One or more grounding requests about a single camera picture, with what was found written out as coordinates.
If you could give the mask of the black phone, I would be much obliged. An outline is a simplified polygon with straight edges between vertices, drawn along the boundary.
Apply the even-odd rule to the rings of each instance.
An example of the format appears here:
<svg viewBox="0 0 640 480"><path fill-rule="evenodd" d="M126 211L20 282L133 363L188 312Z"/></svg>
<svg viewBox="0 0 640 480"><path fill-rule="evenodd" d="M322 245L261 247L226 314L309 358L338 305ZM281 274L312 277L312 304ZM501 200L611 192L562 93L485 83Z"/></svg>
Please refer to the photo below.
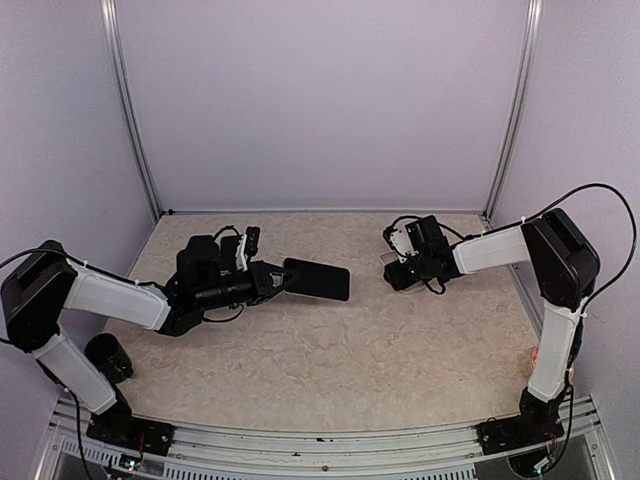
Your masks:
<svg viewBox="0 0 640 480"><path fill-rule="evenodd" d="M298 275L285 288L287 293L343 302L350 298L351 276L346 268L295 258L286 258L283 267Z"/></svg>
<svg viewBox="0 0 640 480"><path fill-rule="evenodd" d="M198 258L215 257L219 254L219 247L212 235L194 235L187 244L186 250Z"/></svg>
<svg viewBox="0 0 640 480"><path fill-rule="evenodd" d="M238 271L237 251L241 237L238 235L228 235L220 239L220 270L229 274Z"/></svg>

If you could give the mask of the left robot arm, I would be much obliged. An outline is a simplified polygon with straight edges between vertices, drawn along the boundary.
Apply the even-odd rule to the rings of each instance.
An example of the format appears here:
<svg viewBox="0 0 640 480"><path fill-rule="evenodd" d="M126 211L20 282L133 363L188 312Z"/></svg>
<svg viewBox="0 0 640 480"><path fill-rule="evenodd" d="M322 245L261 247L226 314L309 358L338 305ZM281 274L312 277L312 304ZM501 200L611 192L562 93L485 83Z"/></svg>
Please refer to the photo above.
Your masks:
<svg viewBox="0 0 640 480"><path fill-rule="evenodd" d="M176 256L165 285L124 279L69 255L55 240L13 256L17 267L1 283L1 305L10 344L32 355L94 415L121 445L140 434L137 418L115 386L59 324L65 310L78 310L178 337L205 322L206 312L252 306L287 290L296 271L252 261L257 242L235 237L224 251L211 235L193 236Z"/></svg>

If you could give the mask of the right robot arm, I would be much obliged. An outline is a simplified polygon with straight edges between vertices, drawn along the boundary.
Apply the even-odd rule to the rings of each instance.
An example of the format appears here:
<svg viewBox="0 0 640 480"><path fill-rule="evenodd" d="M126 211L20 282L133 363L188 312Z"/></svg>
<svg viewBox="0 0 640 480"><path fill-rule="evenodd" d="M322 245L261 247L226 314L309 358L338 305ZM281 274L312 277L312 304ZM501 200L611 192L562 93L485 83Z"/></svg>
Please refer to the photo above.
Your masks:
<svg viewBox="0 0 640 480"><path fill-rule="evenodd" d="M448 241L450 227L435 216L404 215L382 237L395 259L384 280L396 291L421 283L442 295L449 281L485 270L509 272L527 310L534 301L516 272L527 264L535 276L543 307L538 357L522 392L511 433L523 444L535 442L558 415L571 388L573 363L581 348L586 307L595 296L600 258L580 229L560 208L480 234Z"/></svg>

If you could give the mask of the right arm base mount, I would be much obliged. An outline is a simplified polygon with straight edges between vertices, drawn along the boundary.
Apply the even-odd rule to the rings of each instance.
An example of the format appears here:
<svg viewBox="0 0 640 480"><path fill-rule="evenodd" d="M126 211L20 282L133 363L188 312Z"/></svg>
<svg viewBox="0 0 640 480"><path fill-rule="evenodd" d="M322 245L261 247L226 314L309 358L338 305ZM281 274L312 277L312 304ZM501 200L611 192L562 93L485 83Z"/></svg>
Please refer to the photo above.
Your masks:
<svg viewBox="0 0 640 480"><path fill-rule="evenodd" d="M565 394L566 389L556 398L545 402L525 388L521 393L517 415L490 418L476 426L483 454L506 452L562 437L564 427L559 407Z"/></svg>

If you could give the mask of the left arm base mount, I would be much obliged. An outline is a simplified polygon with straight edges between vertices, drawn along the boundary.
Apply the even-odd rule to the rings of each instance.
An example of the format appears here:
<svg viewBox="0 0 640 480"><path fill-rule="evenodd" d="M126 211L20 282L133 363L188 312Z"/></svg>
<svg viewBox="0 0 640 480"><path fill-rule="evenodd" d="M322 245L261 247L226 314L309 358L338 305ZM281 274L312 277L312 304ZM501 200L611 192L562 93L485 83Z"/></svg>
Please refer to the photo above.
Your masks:
<svg viewBox="0 0 640 480"><path fill-rule="evenodd" d="M91 414L87 437L143 454L166 457L175 426L134 416L122 393L118 389L115 393L114 405L102 414Z"/></svg>

